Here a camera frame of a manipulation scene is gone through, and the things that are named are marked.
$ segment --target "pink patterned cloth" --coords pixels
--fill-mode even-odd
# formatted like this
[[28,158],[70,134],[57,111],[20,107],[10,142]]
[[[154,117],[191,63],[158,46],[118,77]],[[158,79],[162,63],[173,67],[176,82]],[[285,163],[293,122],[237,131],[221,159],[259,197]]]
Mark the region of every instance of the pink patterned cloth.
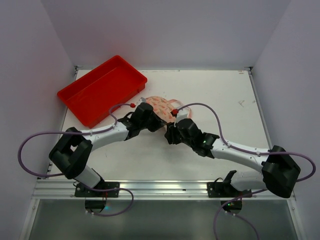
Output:
[[[172,123],[176,120],[176,118],[172,116],[171,111],[175,108],[183,106],[183,104],[178,100],[166,100],[160,96],[147,97],[146,102],[153,107],[155,114],[167,123]],[[188,108],[188,110],[188,118],[191,118],[191,109]]]

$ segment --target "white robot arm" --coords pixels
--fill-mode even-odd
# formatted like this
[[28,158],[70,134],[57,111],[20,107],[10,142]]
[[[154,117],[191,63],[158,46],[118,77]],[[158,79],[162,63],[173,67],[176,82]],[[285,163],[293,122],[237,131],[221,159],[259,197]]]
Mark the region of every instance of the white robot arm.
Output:
[[[226,144],[218,135],[198,129],[192,119],[187,118],[188,112],[184,109],[172,111],[172,115],[176,117],[175,122],[167,123],[153,112],[150,104],[142,101],[134,112],[119,119],[116,126],[109,131],[104,130],[110,129],[112,125],[95,129],[95,132],[101,132],[98,134],[63,135],[50,152],[49,158],[68,179],[75,179],[90,188],[102,189],[104,180],[87,166],[92,151],[114,142],[129,140],[136,137],[141,130],[155,132],[167,126],[164,136],[169,144],[184,143],[202,157],[229,160],[253,169],[254,171],[248,172],[229,172],[223,184],[235,194],[247,189],[268,189],[280,197],[290,197],[300,173],[299,166],[288,155],[260,155],[265,152],[285,152],[283,148],[255,148],[230,141]],[[74,127],[67,131],[79,132]],[[230,146],[255,154],[238,151]]]

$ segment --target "white table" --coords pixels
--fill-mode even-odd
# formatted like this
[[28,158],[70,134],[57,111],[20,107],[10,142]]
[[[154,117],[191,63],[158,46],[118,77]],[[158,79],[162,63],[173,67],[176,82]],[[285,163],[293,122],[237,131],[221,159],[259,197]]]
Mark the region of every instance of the white table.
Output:
[[[89,70],[79,70],[79,79]],[[129,102],[140,97],[161,96],[184,104],[200,102],[214,108],[219,115],[224,136],[233,142],[268,148],[267,137],[247,71],[219,70],[141,70],[148,79],[145,89]],[[118,118],[131,111],[121,107]],[[214,115],[205,107],[192,107],[192,119],[203,132],[219,134]],[[96,127],[113,123],[107,117]],[[68,110],[62,130],[87,129]],[[201,157],[184,144],[169,145],[165,130],[142,131],[139,136],[116,142],[91,153],[88,165],[105,180],[215,180],[231,170],[249,168],[228,160]],[[59,173],[53,165],[51,174]]]

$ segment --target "purple cable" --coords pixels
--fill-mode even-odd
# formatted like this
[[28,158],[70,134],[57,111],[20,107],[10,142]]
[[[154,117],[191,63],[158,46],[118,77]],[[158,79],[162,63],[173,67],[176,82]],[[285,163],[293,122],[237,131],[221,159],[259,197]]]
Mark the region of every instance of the purple cable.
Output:
[[[238,199],[242,199],[242,198],[244,198],[244,197],[250,197],[250,196],[253,195],[253,194],[259,194],[259,193],[262,193],[262,192],[265,192],[265,191],[267,191],[267,190],[263,189],[263,190],[258,190],[258,191],[254,191],[254,192],[251,192],[251,193],[247,193],[247,194],[244,194],[244,195],[242,195],[242,196],[237,196],[237,197],[235,197],[235,198],[233,198],[233,199],[231,199],[231,200],[229,200],[229,201],[226,201],[224,204],[222,204],[222,205],[219,207],[219,209],[216,211],[216,213],[215,213],[215,215],[214,215],[214,218],[213,218],[213,233],[214,233],[215,239],[216,239],[216,240],[219,240],[218,233],[217,233],[217,219],[218,219],[219,212],[224,208],[225,205],[227,205],[227,204],[229,204],[229,203],[231,203],[231,202],[237,201]],[[239,218],[239,219],[242,219],[242,220],[245,221],[247,224],[249,224],[249,225],[253,228],[253,230],[254,230],[254,232],[255,232],[255,235],[256,235],[256,238],[257,238],[258,240],[260,240],[258,231],[257,231],[257,229],[255,228],[255,226],[254,226],[251,222],[249,222],[249,221],[248,221],[247,219],[245,219],[243,216],[240,216],[240,215],[238,215],[238,214],[235,214],[234,216],[237,217],[237,218]]]
[[[221,127],[221,122],[220,122],[220,119],[218,117],[218,114],[216,113],[215,110],[213,110],[212,107],[210,107],[209,105],[207,104],[204,104],[204,103],[201,103],[201,102],[195,102],[195,103],[190,103],[190,104],[187,104],[187,105],[184,105],[180,108],[178,108],[178,111],[180,111],[181,109],[184,109],[184,108],[187,108],[189,106],[194,106],[194,105],[199,105],[199,106],[204,106],[208,109],[210,109],[210,111],[214,114],[215,118],[216,118],[216,121],[218,123],[218,128],[219,128],[219,133],[220,133],[220,137],[221,137],[221,140],[224,142],[224,144],[228,145],[226,139],[224,138],[224,135],[222,133],[222,127]],[[232,146],[230,145],[230,148],[232,149],[235,149],[237,151],[240,151],[240,152],[243,152],[243,153],[247,153],[247,154],[252,154],[252,155],[256,155],[257,153],[254,152],[254,151],[248,151],[248,150],[245,150],[245,149],[242,149],[242,148],[239,148],[239,147],[236,147],[236,146]],[[290,151],[280,151],[280,152],[261,152],[260,153],[261,156],[266,156],[266,155],[294,155],[294,156],[298,156],[298,157],[301,157],[301,158],[304,158],[306,160],[308,160],[311,165],[312,165],[312,171],[310,174],[308,174],[307,176],[304,176],[300,179],[297,180],[297,182],[301,182],[301,181],[304,181],[304,180],[307,180],[309,178],[311,178],[315,172],[316,172],[316,164],[314,163],[314,161],[309,158],[308,156],[304,155],[304,154],[301,154],[301,153],[297,153],[297,152],[290,152]],[[219,240],[219,237],[218,237],[218,234],[217,234],[217,230],[216,230],[216,224],[217,224],[217,218],[218,218],[218,214],[219,212],[223,209],[223,207],[233,201],[236,201],[238,199],[242,199],[243,197],[246,197],[246,196],[250,196],[251,194],[258,194],[258,193],[262,193],[266,191],[265,189],[262,189],[262,190],[258,190],[258,191],[255,191],[255,192],[252,192],[252,193],[248,193],[248,194],[245,194],[245,195],[242,195],[242,196],[238,196],[238,197],[235,197],[227,202],[225,202],[224,204],[222,204],[219,209],[217,210],[217,212],[215,213],[214,215],[214,219],[213,219],[213,232],[214,232],[214,236],[216,238],[216,240]],[[244,217],[242,216],[239,216],[239,215],[235,215],[236,217],[244,220],[246,223],[248,223],[254,230],[255,234],[256,234],[256,237],[257,239],[259,240],[260,237],[259,237],[259,234],[258,234],[258,231],[256,230],[255,226],[250,223],[247,219],[245,219]]]
[[89,186],[87,186],[85,184],[83,184],[83,185],[84,185],[84,187],[86,189],[89,189],[89,190],[95,191],[95,192],[110,192],[110,191],[116,191],[116,190],[124,190],[124,191],[127,191],[128,193],[130,193],[130,195],[131,195],[131,201],[130,201],[129,205],[125,209],[123,209],[123,210],[121,210],[119,212],[116,212],[116,213],[111,213],[111,214],[101,214],[101,213],[98,213],[98,212],[91,211],[91,213],[93,213],[93,215],[100,216],[100,217],[117,216],[117,215],[120,215],[120,214],[123,214],[124,212],[126,212],[129,208],[131,208],[132,204],[134,203],[134,194],[129,189],[121,188],[121,187],[120,188],[112,188],[112,189],[94,189],[94,188],[89,187]]
[[94,131],[94,132],[69,132],[69,131],[42,131],[42,132],[38,132],[38,133],[34,133],[30,136],[28,136],[20,145],[19,149],[18,149],[18,162],[20,164],[20,166],[22,167],[23,170],[25,170],[28,174],[31,174],[33,176],[36,176],[36,177],[39,177],[39,178],[48,178],[48,177],[57,177],[57,176],[63,176],[64,174],[63,173],[57,173],[57,174],[41,174],[41,173],[36,173],[34,171],[31,171],[30,169],[28,169],[23,161],[22,161],[22,149],[24,148],[25,144],[32,138],[34,137],[37,137],[37,136],[41,136],[41,135],[48,135],[48,134],[64,134],[64,135],[81,135],[81,136],[88,136],[88,135],[91,135],[91,134],[101,134],[101,133],[105,133],[107,131],[110,131],[111,129],[115,128],[115,126],[117,125],[118,123],[118,119],[112,114],[112,110],[114,108],[117,108],[117,107],[121,107],[121,106],[130,106],[130,104],[128,103],[120,103],[120,104],[117,104],[117,105],[114,105],[112,106],[110,109],[109,109],[109,114],[111,117],[114,118],[114,125],[112,125],[111,127],[107,128],[107,129],[103,129],[103,130],[100,130],[100,131]]
[[[210,109],[210,111],[214,114],[214,116],[216,118],[216,121],[218,123],[218,128],[219,128],[219,133],[220,133],[221,140],[224,142],[224,144],[228,145],[228,143],[227,143],[227,141],[226,141],[226,139],[225,139],[225,137],[224,137],[224,135],[222,133],[221,122],[220,122],[220,119],[218,117],[218,114],[215,112],[215,110],[213,110],[212,107],[210,107],[210,106],[208,106],[207,104],[204,104],[204,103],[195,102],[195,103],[190,103],[190,104],[187,104],[187,105],[184,105],[184,106],[180,107],[178,109],[178,111],[180,111],[181,109],[184,109],[186,107],[194,106],[194,105],[200,105],[200,106],[204,106],[204,107]],[[245,150],[245,149],[242,149],[242,148],[239,148],[239,147],[236,147],[236,146],[232,146],[232,145],[230,145],[229,147],[232,148],[232,149],[238,150],[240,152],[246,153],[246,154],[257,155],[257,153],[254,152],[254,151],[248,151],[248,150]],[[297,153],[297,152],[291,152],[291,151],[261,152],[260,155],[261,156],[265,156],[265,155],[294,155],[294,156],[298,156],[298,157],[301,157],[301,158],[304,158],[304,159],[308,160],[312,165],[312,171],[311,171],[311,173],[309,175],[298,179],[297,182],[301,182],[301,181],[304,181],[304,180],[307,180],[307,179],[311,178],[315,174],[316,169],[317,169],[316,164],[314,163],[314,161],[311,158],[309,158],[308,156],[306,156],[304,154]]]

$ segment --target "purple wire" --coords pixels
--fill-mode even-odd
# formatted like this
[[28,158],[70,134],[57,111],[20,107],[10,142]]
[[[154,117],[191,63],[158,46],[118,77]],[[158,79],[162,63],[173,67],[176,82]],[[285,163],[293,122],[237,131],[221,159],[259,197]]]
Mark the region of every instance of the purple wire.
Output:
[[[194,106],[194,105],[200,105],[200,106],[204,106],[208,109],[210,109],[210,111],[214,114],[215,118],[216,118],[216,121],[218,123],[218,128],[219,128],[219,133],[220,133],[220,137],[221,137],[221,140],[224,142],[224,144],[228,145],[228,142],[226,141],[226,139],[224,138],[224,135],[222,133],[222,127],[221,127],[221,122],[220,122],[220,119],[218,117],[218,114],[216,113],[215,110],[213,110],[212,107],[210,107],[209,105],[207,104],[204,104],[204,103],[201,103],[201,102],[194,102],[194,103],[190,103],[190,104],[187,104],[187,105],[184,105],[180,108],[178,108],[178,111],[180,111],[181,109],[184,109],[184,108],[187,108],[187,107],[190,107],[190,106]],[[247,153],[247,154],[252,154],[252,155],[256,155],[257,153],[254,152],[254,151],[248,151],[248,150],[245,150],[245,149],[242,149],[242,148],[239,148],[239,147],[236,147],[236,146],[232,146],[230,145],[229,146],[230,148],[232,149],[235,149],[237,151],[240,151],[240,152],[243,152],[243,153]],[[304,155],[304,154],[301,154],[301,153],[297,153],[297,152],[290,152],[290,151],[279,151],[279,152],[261,152],[260,153],[261,156],[266,156],[266,155],[294,155],[294,156],[298,156],[298,157],[301,157],[301,158],[304,158],[306,160],[308,160],[311,165],[312,165],[312,171],[310,174],[308,174],[307,176],[304,176],[300,179],[297,180],[297,182],[301,182],[301,181],[304,181],[304,180],[307,180],[309,178],[311,178],[315,172],[316,172],[316,164],[314,163],[314,161],[309,158],[308,156]],[[219,237],[218,237],[218,234],[217,234],[217,229],[216,229],[216,225],[217,225],[217,218],[218,218],[218,215],[219,215],[219,212],[223,209],[223,207],[233,201],[236,201],[238,199],[242,199],[243,197],[246,197],[246,196],[250,196],[252,194],[258,194],[258,193],[262,193],[266,191],[266,189],[262,189],[262,190],[258,190],[258,191],[255,191],[255,192],[252,192],[252,193],[248,193],[248,194],[245,194],[245,195],[242,195],[242,196],[238,196],[238,197],[235,197],[227,202],[225,202],[224,204],[222,204],[219,209],[217,210],[217,212],[215,213],[214,215],[214,219],[213,219],[213,233],[214,233],[214,236],[216,238],[216,240],[219,240]],[[240,218],[242,220],[244,220],[246,223],[248,223],[254,230],[255,234],[256,234],[256,237],[257,239],[259,240],[260,237],[259,237],[259,234],[258,234],[258,231],[257,229],[255,228],[255,226],[249,222],[247,219],[245,219],[243,216],[240,216],[240,215],[235,215],[237,218]]]
[[[212,107],[210,107],[209,105],[204,104],[204,103],[195,102],[195,103],[190,103],[190,104],[187,104],[187,105],[184,105],[184,106],[180,107],[178,109],[178,111],[180,111],[181,109],[187,108],[189,106],[194,106],[194,105],[200,105],[200,106],[204,106],[204,107],[210,109],[210,111],[214,114],[214,116],[216,118],[216,121],[218,123],[218,128],[219,128],[219,133],[220,133],[221,140],[224,142],[224,144],[228,145],[228,142],[227,142],[227,140],[225,139],[225,137],[224,137],[224,135],[222,133],[221,122],[220,122],[220,119],[218,117],[218,114],[215,112],[215,110],[213,110]],[[239,147],[236,147],[236,146],[232,146],[232,145],[230,145],[229,147],[232,148],[232,149],[238,150],[240,152],[246,153],[246,154],[257,155],[257,153],[255,151],[248,151],[248,150],[245,150],[245,149],[242,149],[242,148],[239,148]],[[307,179],[311,178],[315,174],[316,169],[317,169],[316,164],[314,163],[314,161],[310,157],[308,157],[308,156],[306,156],[304,154],[301,154],[301,153],[297,153],[297,152],[291,152],[291,151],[261,152],[260,155],[261,156],[266,156],[266,155],[294,155],[294,156],[298,156],[298,157],[301,157],[301,158],[304,158],[304,159],[308,160],[312,165],[312,171],[311,171],[311,173],[309,175],[298,179],[297,182],[301,182],[301,181],[304,181],[304,180],[307,180]]]
[[118,108],[118,107],[121,107],[121,106],[130,106],[130,104],[128,103],[120,103],[120,104],[117,104],[117,105],[114,105],[112,106],[110,109],[109,109],[109,114],[111,117],[113,117],[114,119],[114,125],[112,125],[111,127],[107,128],[107,129],[103,129],[103,130],[100,130],[100,131],[94,131],[94,132],[70,132],[70,131],[42,131],[42,132],[37,132],[37,133],[34,133],[30,136],[28,136],[20,145],[19,149],[18,149],[18,162],[20,164],[20,166],[22,167],[23,170],[25,170],[28,174],[31,174],[33,176],[36,176],[36,177],[39,177],[39,178],[48,178],[48,177],[57,177],[57,176],[63,176],[64,174],[63,173],[56,173],[56,174],[41,174],[41,173],[36,173],[34,171],[31,171],[30,169],[28,169],[23,161],[22,161],[22,150],[24,148],[24,146],[26,145],[26,143],[30,140],[30,139],[33,139],[34,137],[37,137],[37,136],[41,136],[41,135],[49,135],[49,134],[64,134],[64,135],[81,135],[81,136],[88,136],[88,135],[91,135],[91,134],[101,134],[101,133],[105,133],[107,131],[110,131],[111,129],[115,128],[115,126],[117,125],[118,123],[118,119],[112,114],[112,111],[114,108]]
[[96,216],[99,216],[99,217],[113,217],[113,216],[117,216],[117,215],[120,215],[120,214],[123,214],[124,212],[126,212],[129,208],[131,208],[132,204],[134,203],[134,194],[133,194],[132,191],[130,191],[129,189],[121,188],[121,187],[119,187],[119,188],[112,188],[112,189],[94,189],[94,188],[89,187],[89,186],[87,186],[87,185],[85,185],[85,184],[83,184],[83,185],[84,185],[84,187],[85,187],[86,189],[89,189],[89,190],[95,191],[95,192],[111,192],[111,191],[117,191],[117,190],[124,190],[124,191],[127,191],[128,193],[130,193],[130,195],[131,195],[131,201],[130,201],[129,205],[128,205],[125,209],[123,209],[123,210],[121,210],[121,211],[119,211],[119,212],[116,212],[116,213],[111,213],[111,214],[101,214],[101,213],[98,213],[98,212],[93,212],[93,211],[91,211],[91,213],[93,213],[93,215],[96,215]]
[[[31,174],[31,175],[34,175],[34,176],[37,176],[37,177],[40,177],[40,178],[48,178],[48,177],[57,177],[57,176],[63,176],[64,174],[63,173],[57,173],[57,174],[41,174],[41,173],[36,173],[34,171],[31,171],[30,169],[28,169],[23,161],[22,161],[22,149],[24,148],[25,144],[32,138],[34,137],[37,137],[37,136],[41,136],[41,135],[48,135],[48,134],[64,134],[64,135],[81,135],[81,136],[88,136],[88,135],[94,135],[94,134],[101,134],[101,133],[105,133],[107,131],[110,131],[111,129],[114,129],[118,123],[118,119],[116,118],[115,115],[112,114],[112,111],[114,108],[118,108],[118,107],[121,107],[121,106],[130,106],[130,104],[128,103],[120,103],[120,104],[117,104],[117,105],[114,105],[112,106],[110,109],[109,109],[109,114],[111,117],[113,117],[114,119],[114,125],[112,125],[111,127],[107,128],[107,129],[103,129],[103,130],[100,130],[100,131],[93,131],[93,132],[69,132],[69,131],[42,131],[42,132],[38,132],[38,133],[35,133],[35,134],[32,134],[30,136],[28,136],[20,145],[19,149],[18,149],[18,162],[20,164],[20,166],[22,167],[23,170],[25,170],[27,173]],[[132,204],[134,203],[134,194],[129,190],[129,189],[126,189],[126,188],[113,188],[113,189],[94,189],[92,187],[89,187],[85,184],[83,184],[87,189],[91,190],[91,191],[96,191],[96,192],[110,192],[110,191],[116,191],[116,190],[123,190],[123,191],[127,191],[128,193],[131,194],[131,201],[129,203],[129,205],[119,211],[119,212],[116,212],[116,213],[112,213],[112,214],[101,214],[101,213],[93,213],[94,215],[97,215],[97,216],[100,216],[100,217],[113,217],[113,216],[117,216],[117,215],[120,215],[120,214],[123,214],[125,211],[127,211],[131,206]]]
[[[267,190],[262,189],[262,190],[254,191],[254,192],[247,193],[247,194],[244,194],[244,195],[241,195],[241,196],[237,196],[237,197],[235,197],[235,198],[233,198],[233,199],[231,199],[231,200],[229,200],[229,201],[226,201],[224,204],[222,204],[222,205],[219,207],[219,209],[216,211],[216,213],[215,213],[215,215],[214,215],[214,218],[213,218],[213,233],[214,233],[215,239],[216,239],[216,240],[219,240],[218,233],[217,233],[217,219],[218,219],[219,212],[224,208],[225,205],[227,205],[227,204],[229,204],[229,203],[231,203],[231,202],[237,201],[237,200],[239,200],[239,199],[242,199],[242,198],[244,198],[244,197],[250,197],[250,196],[253,195],[253,194],[259,194],[259,193],[262,193],[262,192],[265,192],[265,191],[267,191]],[[253,228],[253,230],[254,230],[254,232],[255,232],[255,235],[256,235],[256,238],[257,238],[258,240],[260,240],[260,236],[259,236],[259,234],[258,234],[258,231],[257,231],[257,229],[255,228],[255,226],[254,226],[251,222],[249,222],[249,221],[248,221],[247,219],[245,219],[243,216],[240,216],[240,215],[238,215],[238,214],[235,214],[234,216],[237,217],[237,218],[239,218],[239,219],[242,219],[242,220],[245,221],[247,224],[249,224],[249,225]]]

